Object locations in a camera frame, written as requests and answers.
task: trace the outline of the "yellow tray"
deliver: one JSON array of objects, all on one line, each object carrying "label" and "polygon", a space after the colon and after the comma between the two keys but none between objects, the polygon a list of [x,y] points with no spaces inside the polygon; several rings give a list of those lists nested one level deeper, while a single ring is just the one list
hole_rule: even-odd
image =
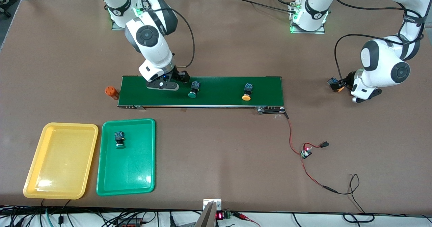
[{"label": "yellow tray", "polygon": [[28,172],[27,198],[79,199],[85,192],[98,128],[93,124],[47,124]]}]

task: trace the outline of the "brown table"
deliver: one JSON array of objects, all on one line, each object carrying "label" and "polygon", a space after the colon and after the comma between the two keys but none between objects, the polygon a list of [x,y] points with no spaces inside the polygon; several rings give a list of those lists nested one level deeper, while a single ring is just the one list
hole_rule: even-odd
[{"label": "brown table", "polygon": [[[401,12],[367,11],[334,2],[326,35],[294,35],[287,14],[238,0],[166,0],[190,22],[194,76],[282,76],[293,142],[329,141],[305,161],[316,180],[340,192],[351,173],[355,198],[367,212],[432,214],[432,51],[427,38],[410,60],[402,85],[353,104],[326,81],[337,75],[335,41],[347,33],[397,32]],[[254,0],[284,7],[275,0]],[[370,7],[388,0],[348,0]],[[104,94],[122,75],[138,75],[142,56],[123,32],[111,31],[102,0],[23,1],[0,53],[0,204],[39,205],[22,188],[45,124],[154,118],[156,187],[152,193],[99,197],[94,152],[85,195],[71,206],[200,209],[203,198],[223,207],[257,211],[358,211],[348,196],[317,186],[288,145],[283,115],[248,109],[122,110]],[[179,21],[167,37],[179,65],[191,56],[190,34]],[[366,38],[346,38],[339,61],[346,75],[361,68]],[[47,200],[45,204],[63,205]]]}]

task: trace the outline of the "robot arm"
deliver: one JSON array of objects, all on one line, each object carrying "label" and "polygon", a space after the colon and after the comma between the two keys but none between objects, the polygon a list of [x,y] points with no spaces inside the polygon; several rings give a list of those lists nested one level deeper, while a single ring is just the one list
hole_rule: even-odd
[{"label": "robot arm", "polygon": [[381,93],[378,87],[388,87],[404,82],[410,67],[405,61],[413,58],[420,47],[418,38],[423,32],[426,16],[432,0],[393,0],[403,4],[406,9],[415,11],[404,14],[401,31],[396,35],[385,37],[390,41],[373,39],[361,49],[363,68],[351,72],[347,84],[352,85],[352,101],[355,103],[371,99]]},{"label": "robot arm", "polygon": [[139,0],[104,0],[111,19],[124,28],[127,21],[136,17],[134,8],[140,6]]},{"label": "robot arm", "polygon": [[325,22],[328,8],[333,0],[296,0],[299,6],[294,7],[297,14],[293,23],[305,31],[318,30]]},{"label": "robot arm", "polygon": [[177,28],[177,16],[163,0],[147,0],[150,9],[126,23],[125,36],[135,50],[145,57],[139,72],[147,81],[147,87],[161,90],[177,90],[189,82],[187,72],[178,72],[173,53],[164,38]]}]

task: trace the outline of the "green conveyor belt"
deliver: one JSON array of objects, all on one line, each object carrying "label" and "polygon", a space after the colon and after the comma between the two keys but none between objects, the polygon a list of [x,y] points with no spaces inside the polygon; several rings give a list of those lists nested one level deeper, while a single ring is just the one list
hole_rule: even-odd
[{"label": "green conveyor belt", "polygon": [[[188,97],[193,81],[200,82],[196,98]],[[253,84],[250,101],[242,100],[244,85]],[[142,76],[123,76],[118,107],[283,107],[281,77],[191,77],[176,91],[153,90]]]}]

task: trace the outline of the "green tray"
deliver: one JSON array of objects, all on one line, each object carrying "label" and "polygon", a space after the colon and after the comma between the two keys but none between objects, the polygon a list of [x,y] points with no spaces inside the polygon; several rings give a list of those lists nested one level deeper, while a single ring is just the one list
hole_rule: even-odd
[{"label": "green tray", "polygon": [[[96,193],[113,196],[150,193],[155,187],[155,128],[151,118],[107,121],[102,126]],[[116,149],[114,133],[125,134]]]},{"label": "green tray", "polygon": [[[188,97],[193,81],[201,83],[196,98]],[[244,85],[253,84],[250,101],[242,100]],[[283,107],[281,77],[191,77],[176,91],[152,90],[142,76],[123,76],[118,107]]]}]

